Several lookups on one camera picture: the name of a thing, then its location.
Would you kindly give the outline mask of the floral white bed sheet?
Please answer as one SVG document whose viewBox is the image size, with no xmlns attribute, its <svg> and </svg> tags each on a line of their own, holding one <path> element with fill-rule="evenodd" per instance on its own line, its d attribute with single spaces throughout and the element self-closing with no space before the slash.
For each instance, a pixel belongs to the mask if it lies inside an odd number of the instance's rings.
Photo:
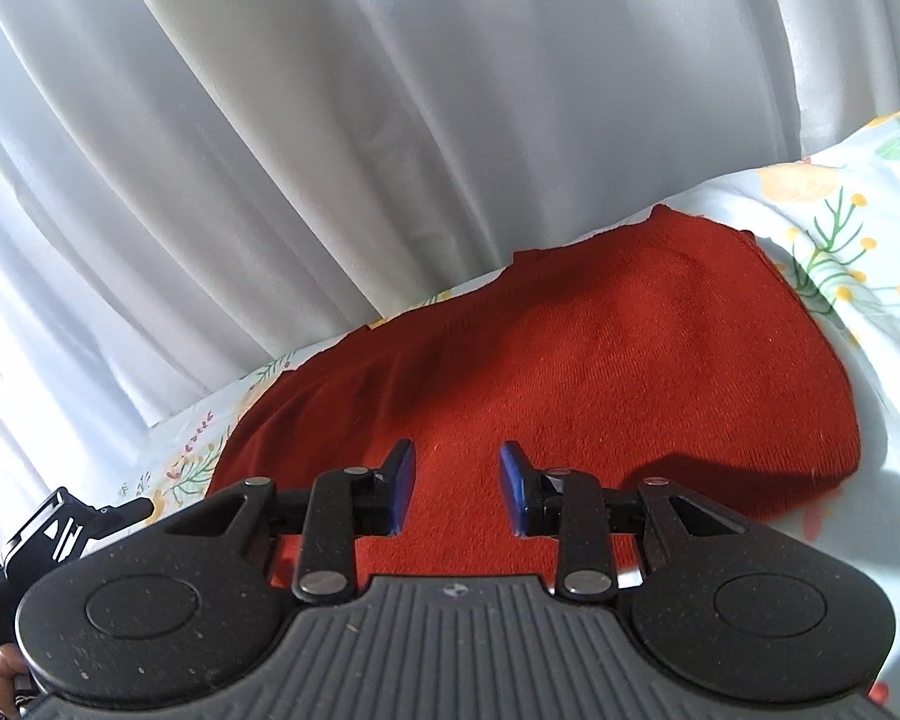
<svg viewBox="0 0 900 720">
<path fill-rule="evenodd" d="M 888 593 L 898 633 L 878 692 L 900 717 L 900 111 L 796 163 L 702 182 L 670 206 L 749 232 L 847 372 L 859 468 L 837 488 L 761 520 L 870 572 Z M 374 327 L 495 279 L 481 273 Z"/>
</svg>

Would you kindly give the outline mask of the white curtain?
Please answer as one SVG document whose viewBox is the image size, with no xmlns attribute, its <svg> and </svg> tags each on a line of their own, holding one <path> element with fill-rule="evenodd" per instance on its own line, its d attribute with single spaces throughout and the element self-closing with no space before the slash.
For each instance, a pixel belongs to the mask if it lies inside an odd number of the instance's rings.
<svg viewBox="0 0 900 720">
<path fill-rule="evenodd" d="M 900 0 L 0 0 L 0 543 L 284 351 L 900 109 Z"/>
</svg>

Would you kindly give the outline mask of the red knitted cardigan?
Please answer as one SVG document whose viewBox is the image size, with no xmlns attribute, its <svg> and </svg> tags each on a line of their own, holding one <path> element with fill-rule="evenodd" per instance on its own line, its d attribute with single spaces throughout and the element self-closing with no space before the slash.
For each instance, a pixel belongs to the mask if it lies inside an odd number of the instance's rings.
<svg viewBox="0 0 900 720">
<path fill-rule="evenodd" d="M 642 223 L 525 250 L 486 286 L 359 328 L 274 382 L 212 477 L 302 489 L 416 449 L 404 530 L 357 546 L 362 575 L 551 575 L 497 481 L 539 468 L 632 489 L 664 476 L 752 518 L 837 488 L 862 439 L 847 372 L 749 232 L 660 206 Z"/>
</svg>

